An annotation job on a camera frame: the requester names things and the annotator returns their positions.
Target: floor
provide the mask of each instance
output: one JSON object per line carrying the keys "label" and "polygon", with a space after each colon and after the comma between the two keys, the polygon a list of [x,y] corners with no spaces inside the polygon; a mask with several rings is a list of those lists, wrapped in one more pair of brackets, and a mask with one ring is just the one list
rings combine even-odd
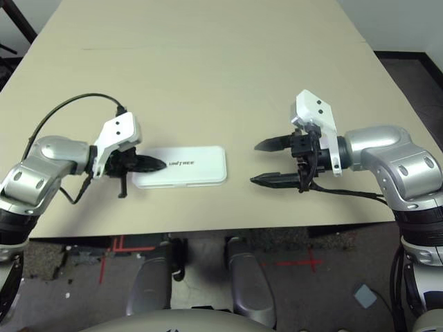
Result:
{"label": "floor", "polygon": [[[415,60],[381,62],[442,147],[443,91]],[[222,256],[226,232],[180,235],[189,238],[190,264],[186,278],[173,283],[172,308],[232,308],[229,275]],[[345,249],[325,249],[317,243],[311,251],[318,261],[314,267],[275,264],[310,259],[307,248],[257,250],[275,296],[278,331],[392,330],[390,314],[380,299],[364,309],[352,294],[366,283],[388,299],[388,273],[398,246],[398,228],[394,223],[373,225],[349,232],[347,237],[353,241]],[[101,284],[98,262],[76,266],[72,259],[54,281],[25,279],[15,314],[1,330],[17,332],[29,326],[34,332],[74,332],[121,317],[142,262],[143,258],[135,254],[108,258]],[[405,312],[411,324],[413,317],[407,308]]]}

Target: black cable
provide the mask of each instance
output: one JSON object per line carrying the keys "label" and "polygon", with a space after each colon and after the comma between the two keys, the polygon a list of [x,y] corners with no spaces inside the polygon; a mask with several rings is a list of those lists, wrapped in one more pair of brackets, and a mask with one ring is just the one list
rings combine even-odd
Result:
{"label": "black cable", "polygon": [[311,136],[312,141],[314,142],[313,147],[313,160],[311,162],[311,169],[306,178],[300,176],[300,188],[298,192],[303,193],[309,189],[311,185],[312,179],[315,177],[317,172],[317,164],[318,164],[318,135],[315,131],[310,131],[309,136]]}
{"label": "black cable", "polygon": [[52,111],[50,111],[44,118],[42,121],[40,121],[40,123],[37,125],[37,128],[35,128],[32,136],[28,139],[28,144],[26,145],[25,148],[25,152],[23,153],[23,156],[21,157],[21,161],[25,160],[26,157],[29,154],[29,150],[32,147],[37,135],[39,134],[40,130],[42,130],[42,127],[45,125],[45,123],[51,118],[51,116],[53,116],[58,110],[62,109],[63,107],[65,107],[67,104],[70,104],[72,102],[75,102],[76,100],[82,99],[82,98],[87,98],[87,97],[102,97],[102,98],[106,98],[109,99],[111,101],[113,101],[115,104],[117,104],[117,110],[119,110],[119,108],[123,108],[122,104],[119,103],[119,101],[117,99],[112,98],[109,95],[105,95],[103,93],[84,93],[82,95],[77,95],[75,97],[72,97],[66,101],[64,101],[63,103],[57,105]]}
{"label": "black cable", "polygon": [[403,273],[404,248],[399,244],[395,252],[394,259],[390,268],[389,276],[389,296],[392,307],[392,318],[394,320],[394,328],[396,332],[407,332],[406,319],[404,317],[404,310],[401,305],[401,280]]}
{"label": "black cable", "polygon": [[400,255],[397,264],[397,281],[395,284],[395,295],[397,296],[396,302],[401,306],[401,281],[403,280],[403,264],[404,264],[404,248],[400,244]]}
{"label": "black cable", "polygon": [[357,196],[357,197],[364,197],[366,199],[373,199],[375,201],[378,201],[380,203],[383,203],[387,205],[386,201],[383,199],[380,199],[380,194],[375,194],[374,192],[355,192],[353,190],[343,190],[343,189],[326,189],[321,187],[320,185],[317,185],[315,182],[311,182],[311,185],[309,186],[311,190],[315,190],[317,192],[325,192],[328,194],[335,194],[335,195],[348,195],[348,196]]}
{"label": "black cable", "polygon": [[[102,98],[105,98],[105,99],[109,99],[109,100],[111,100],[112,102],[114,102],[117,105],[117,114],[118,115],[126,112],[126,110],[123,107],[123,105],[117,99],[115,99],[115,98],[113,98],[113,97],[111,97],[109,95],[105,95],[103,93],[84,93],[82,95],[77,95],[75,97],[72,97],[72,98],[64,101],[63,103],[57,105],[48,114],[46,114],[46,116],[43,118],[42,121],[40,121],[40,123],[37,125],[37,128],[35,128],[33,134],[28,139],[28,144],[26,145],[25,152],[23,153],[23,156],[21,157],[21,161],[25,160],[26,157],[28,157],[30,148],[33,146],[37,135],[39,134],[40,130],[42,130],[43,126],[51,118],[51,116],[53,116],[55,113],[57,113],[57,111],[59,111],[60,109],[62,109],[66,105],[68,105],[68,104],[70,104],[72,102],[75,102],[76,100],[79,100],[79,99],[82,99],[82,98],[87,98],[87,97],[102,97]],[[88,188],[88,186],[91,184],[92,178],[93,178],[93,174],[91,172],[85,178],[85,180],[84,180],[84,182],[82,184],[82,187],[80,188],[80,191],[78,192],[78,195],[77,195],[77,197],[75,199],[73,199],[63,187],[60,187],[59,190],[63,193],[63,195],[65,195],[65,197],[68,199],[68,201],[71,204],[77,204],[78,201],[82,198],[82,196],[83,196],[84,192],[86,191],[86,189]]]}
{"label": "black cable", "polygon": [[386,299],[384,298],[384,296],[382,294],[380,294],[379,292],[377,292],[375,289],[373,288],[369,288],[371,290],[371,292],[373,292],[381,301],[383,301],[383,303],[385,304],[386,308],[388,309],[389,313],[392,316],[392,310],[388,304],[388,301],[386,301]]}
{"label": "black cable", "polygon": [[59,191],[61,191],[62,194],[68,199],[69,203],[77,204],[78,201],[82,198],[86,189],[88,189],[89,185],[91,184],[92,178],[93,178],[93,173],[91,172],[88,174],[88,176],[83,181],[82,187],[80,188],[80,191],[78,192],[78,195],[75,198],[75,200],[72,199],[72,197],[68,194],[68,192],[63,187],[60,187]]}

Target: table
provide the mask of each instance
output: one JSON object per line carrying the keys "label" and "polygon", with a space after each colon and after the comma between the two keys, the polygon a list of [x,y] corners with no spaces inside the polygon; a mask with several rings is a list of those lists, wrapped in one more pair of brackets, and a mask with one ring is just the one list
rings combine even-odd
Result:
{"label": "table", "polygon": [[[77,206],[58,194],[32,237],[334,225],[393,220],[371,200],[272,190],[249,182],[293,172],[288,151],[254,151],[293,130],[289,107],[309,89],[331,104],[340,133],[380,124],[442,152],[341,7],[330,0],[64,0],[0,95],[0,175],[56,104],[86,92],[119,99],[144,147],[221,145],[228,179],[215,187],[138,190],[94,182]],[[93,143],[114,116],[107,100],[60,111],[44,135]],[[80,177],[65,178],[74,195]],[[321,174],[327,188],[379,191],[370,172]]]}

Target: white wall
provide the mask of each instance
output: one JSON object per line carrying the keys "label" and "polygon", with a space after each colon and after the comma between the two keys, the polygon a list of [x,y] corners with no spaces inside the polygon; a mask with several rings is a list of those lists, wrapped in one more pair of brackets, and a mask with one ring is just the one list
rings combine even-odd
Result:
{"label": "white wall", "polygon": [[[43,28],[60,2],[15,0],[37,32]],[[443,71],[443,0],[338,2],[372,49],[426,52]],[[18,50],[19,56],[23,56],[29,47],[29,43],[3,10],[0,10],[0,42]],[[11,55],[0,51],[0,56]]]}
{"label": "white wall", "polygon": [[426,52],[443,71],[443,0],[338,0],[373,50]]}
{"label": "white wall", "polygon": [[[25,18],[39,33],[62,0],[14,0]],[[13,24],[3,9],[0,10],[0,43],[19,52],[18,55],[0,50],[1,57],[22,57],[29,48],[29,43],[20,30]]]}

